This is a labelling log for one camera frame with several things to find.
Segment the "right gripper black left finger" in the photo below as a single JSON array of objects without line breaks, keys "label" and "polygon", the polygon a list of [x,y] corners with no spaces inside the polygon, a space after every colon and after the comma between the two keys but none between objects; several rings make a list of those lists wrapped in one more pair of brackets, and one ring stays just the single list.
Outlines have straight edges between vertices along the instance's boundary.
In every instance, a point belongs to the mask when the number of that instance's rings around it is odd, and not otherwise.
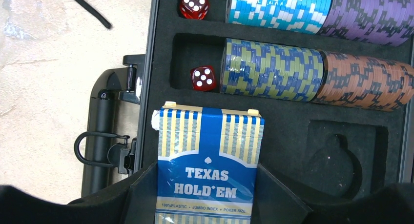
[{"label": "right gripper black left finger", "polygon": [[157,163],[94,194],[55,204],[10,185],[0,187],[2,224],[152,224]]}]

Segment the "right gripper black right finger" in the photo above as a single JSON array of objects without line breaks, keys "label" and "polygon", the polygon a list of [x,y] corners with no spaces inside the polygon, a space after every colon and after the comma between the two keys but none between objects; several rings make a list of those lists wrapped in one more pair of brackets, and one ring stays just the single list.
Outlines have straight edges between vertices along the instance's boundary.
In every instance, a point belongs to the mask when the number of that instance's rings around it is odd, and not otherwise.
[{"label": "right gripper black right finger", "polygon": [[259,165],[254,224],[412,224],[414,185],[394,183],[355,200],[334,197]]}]

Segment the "blue Texas Hold'em card box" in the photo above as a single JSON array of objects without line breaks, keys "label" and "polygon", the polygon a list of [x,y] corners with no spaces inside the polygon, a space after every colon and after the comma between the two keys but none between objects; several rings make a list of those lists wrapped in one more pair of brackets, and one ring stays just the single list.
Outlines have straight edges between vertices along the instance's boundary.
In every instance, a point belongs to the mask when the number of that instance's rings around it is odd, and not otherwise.
[{"label": "blue Texas Hold'em card box", "polygon": [[157,224],[248,224],[265,120],[247,111],[166,102],[159,133]]}]

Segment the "black poker set case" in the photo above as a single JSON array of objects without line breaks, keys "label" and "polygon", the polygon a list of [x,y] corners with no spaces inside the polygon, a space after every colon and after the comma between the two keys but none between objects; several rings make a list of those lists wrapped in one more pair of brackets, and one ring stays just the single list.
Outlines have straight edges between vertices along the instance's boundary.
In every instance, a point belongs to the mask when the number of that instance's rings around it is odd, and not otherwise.
[{"label": "black poker set case", "polygon": [[125,56],[124,68],[106,70],[90,96],[88,130],[114,132],[120,119],[119,91],[140,98],[132,170],[157,158],[152,111],[165,101],[243,110],[265,119],[261,163],[278,178],[291,178],[336,197],[355,199],[396,182],[414,180],[414,104],[393,112],[280,101],[191,88],[189,71],[200,64],[220,67],[228,37],[414,61],[414,41],[398,47],[300,34],[225,22],[226,0],[209,0],[205,20],[179,16],[178,0],[152,0],[147,51]]}]

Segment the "green blue poker chip roll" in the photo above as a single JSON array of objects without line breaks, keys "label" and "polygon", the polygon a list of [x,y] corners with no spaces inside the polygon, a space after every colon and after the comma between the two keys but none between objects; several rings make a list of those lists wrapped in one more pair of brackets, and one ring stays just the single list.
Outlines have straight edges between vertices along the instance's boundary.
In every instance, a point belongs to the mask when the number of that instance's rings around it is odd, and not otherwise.
[{"label": "green blue poker chip roll", "polygon": [[295,102],[310,102],[324,76],[315,49],[226,39],[220,92]]}]

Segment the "red die right slot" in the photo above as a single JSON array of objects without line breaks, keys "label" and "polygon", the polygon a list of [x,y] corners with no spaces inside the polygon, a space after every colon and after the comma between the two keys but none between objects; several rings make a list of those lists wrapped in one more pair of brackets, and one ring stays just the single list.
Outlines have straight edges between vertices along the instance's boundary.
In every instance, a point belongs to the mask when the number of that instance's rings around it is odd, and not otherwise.
[{"label": "red die right slot", "polygon": [[190,74],[194,90],[211,91],[216,88],[216,78],[211,65],[195,67]]}]

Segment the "red die slot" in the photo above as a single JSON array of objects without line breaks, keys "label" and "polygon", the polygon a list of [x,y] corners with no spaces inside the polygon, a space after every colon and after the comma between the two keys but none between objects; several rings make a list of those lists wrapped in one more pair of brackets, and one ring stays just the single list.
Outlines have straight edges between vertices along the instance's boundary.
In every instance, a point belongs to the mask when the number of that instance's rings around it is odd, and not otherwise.
[{"label": "red die slot", "polygon": [[208,0],[181,0],[179,10],[186,19],[203,20],[209,6]]},{"label": "red die slot", "polygon": [[194,90],[211,91],[216,88],[216,78],[211,65],[195,67],[190,74]]}]

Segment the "brown black poker chip roll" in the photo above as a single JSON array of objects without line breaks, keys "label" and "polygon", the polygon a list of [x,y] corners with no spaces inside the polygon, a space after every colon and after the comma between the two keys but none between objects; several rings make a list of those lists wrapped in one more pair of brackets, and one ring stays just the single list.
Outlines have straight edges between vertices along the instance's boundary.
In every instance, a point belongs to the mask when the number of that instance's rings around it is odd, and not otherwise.
[{"label": "brown black poker chip roll", "polygon": [[321,86],[312,102],[393,111],[414,95],[414,68],[400,61],[320,51]]}]

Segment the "light blue poker chip roll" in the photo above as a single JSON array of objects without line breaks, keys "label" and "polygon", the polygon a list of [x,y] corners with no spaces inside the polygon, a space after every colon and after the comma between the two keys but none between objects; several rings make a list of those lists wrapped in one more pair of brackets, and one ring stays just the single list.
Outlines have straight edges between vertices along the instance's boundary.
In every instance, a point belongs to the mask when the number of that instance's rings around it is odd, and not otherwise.
[{"label": "light blue poker chip roll", "polygon": [[226,22],[316,34],[332,0],[227,0]]}]

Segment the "yellow tape measure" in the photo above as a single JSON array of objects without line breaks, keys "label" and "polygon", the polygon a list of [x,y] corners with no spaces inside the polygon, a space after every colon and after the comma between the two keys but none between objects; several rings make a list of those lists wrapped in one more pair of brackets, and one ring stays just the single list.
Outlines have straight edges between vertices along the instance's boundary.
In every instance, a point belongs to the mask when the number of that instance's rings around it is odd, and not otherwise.
[{"label": "yellow tape measure", "polygon": [[113,28],[112,24],[88,2],[86,2],[85,0],[74,1],[78,3],[83,9],[85,9],[88,13],[93,15],[106,29],[110,30]]}]

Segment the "red die left slot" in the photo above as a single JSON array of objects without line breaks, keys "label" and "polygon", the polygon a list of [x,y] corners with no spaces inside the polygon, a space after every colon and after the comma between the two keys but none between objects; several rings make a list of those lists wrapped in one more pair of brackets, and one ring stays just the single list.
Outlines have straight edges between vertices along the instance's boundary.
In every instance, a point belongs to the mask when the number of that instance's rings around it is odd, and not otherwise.
[{"label": "red die left slot", "polygon": [[209,6],[208,0],[181,0],[179,10],[186,19],[203,20]]}]

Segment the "lavender poker chip roll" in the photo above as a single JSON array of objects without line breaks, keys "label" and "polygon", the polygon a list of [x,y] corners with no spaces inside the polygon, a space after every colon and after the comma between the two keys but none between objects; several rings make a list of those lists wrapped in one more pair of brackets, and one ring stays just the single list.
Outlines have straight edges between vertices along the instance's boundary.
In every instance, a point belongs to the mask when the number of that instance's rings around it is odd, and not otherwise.
[{"label": "lavender poker chip roll", "polygon": [[414,34],[414,0],[332,0],[317,34],[399,46]]}]

